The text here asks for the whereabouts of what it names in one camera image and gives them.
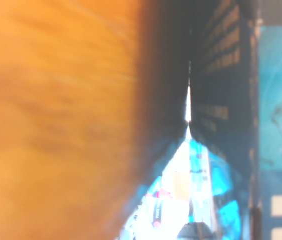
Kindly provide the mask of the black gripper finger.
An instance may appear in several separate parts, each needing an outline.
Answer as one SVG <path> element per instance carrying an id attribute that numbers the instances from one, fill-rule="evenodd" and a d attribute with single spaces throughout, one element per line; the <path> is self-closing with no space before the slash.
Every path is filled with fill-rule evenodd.
<path id="1" fill-rule="evenodd" d="M 183 225 L 177 240 L 216 240 L 216 235 L 204 222 L 189 222 Z"/>

